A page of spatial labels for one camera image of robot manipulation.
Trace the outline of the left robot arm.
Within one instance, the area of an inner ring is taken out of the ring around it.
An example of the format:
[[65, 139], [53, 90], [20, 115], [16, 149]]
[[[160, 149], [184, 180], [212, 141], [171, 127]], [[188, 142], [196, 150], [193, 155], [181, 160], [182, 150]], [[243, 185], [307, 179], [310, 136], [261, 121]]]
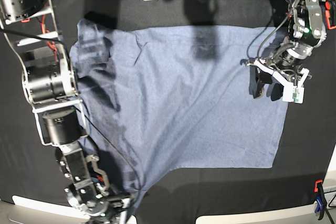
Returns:
[[264, 86], [271, 86], [271, 100], [303, 103], [304, 83], [312, 77], [303, 62], [327, 37], [320, 0], [285, 0], [288, 12], [288, 35], [269, 56], [260, 55], [246, 61], [250, 67], [249, 93], [260, 98]]

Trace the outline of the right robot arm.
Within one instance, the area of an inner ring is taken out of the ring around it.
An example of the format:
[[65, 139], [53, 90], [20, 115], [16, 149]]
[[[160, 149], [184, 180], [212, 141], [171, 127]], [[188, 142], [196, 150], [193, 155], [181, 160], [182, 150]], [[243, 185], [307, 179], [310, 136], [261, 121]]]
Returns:
[[84, 152], [89, 138], [77, 77], [51, 0], [1, 0], [1, 32], [23, 69], [22, 86], [42, 145], [54, 146], [69, 204], [89, 223], [126, 223], [132, 195], [119, 191], [99, 167], [100, 153]]

